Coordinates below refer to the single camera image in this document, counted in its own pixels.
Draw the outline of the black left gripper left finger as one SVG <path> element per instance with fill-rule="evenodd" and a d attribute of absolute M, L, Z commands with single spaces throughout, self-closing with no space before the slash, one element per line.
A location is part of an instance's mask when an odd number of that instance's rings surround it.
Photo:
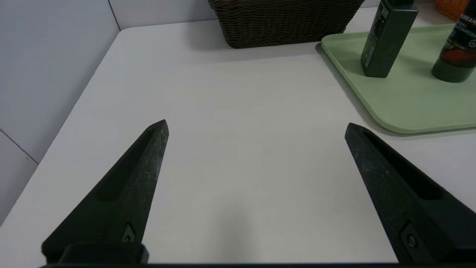
<path fill-rule="evenodd" d="M 148 261 L 142 244 L 169 130 L 144 130 L 42 243 L 47 261 Z"/>

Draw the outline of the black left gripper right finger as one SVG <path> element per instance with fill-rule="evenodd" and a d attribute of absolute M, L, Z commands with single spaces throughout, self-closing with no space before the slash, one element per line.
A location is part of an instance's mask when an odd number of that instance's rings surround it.
<path fill-rule="evenodd" d="M 369 129 L 345 140 L 399 263 L 475 263 L 473 210 Z"/>

